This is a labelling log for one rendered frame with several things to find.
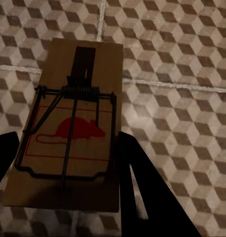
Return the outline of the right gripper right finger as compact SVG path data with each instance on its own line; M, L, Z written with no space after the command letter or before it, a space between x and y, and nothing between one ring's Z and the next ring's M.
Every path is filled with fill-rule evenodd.
M201 237L138 141L118 133L122 237ZM149 220L138 218L132 166Z

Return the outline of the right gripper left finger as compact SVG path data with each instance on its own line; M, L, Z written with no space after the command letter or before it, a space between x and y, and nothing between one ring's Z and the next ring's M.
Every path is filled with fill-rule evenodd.
M14 161L19 144L15 131L0 135L0 182Z

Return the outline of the mousetrap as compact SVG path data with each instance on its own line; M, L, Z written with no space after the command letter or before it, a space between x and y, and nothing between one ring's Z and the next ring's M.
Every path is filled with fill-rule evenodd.
M1 205L119 212L123 44L53 38Z

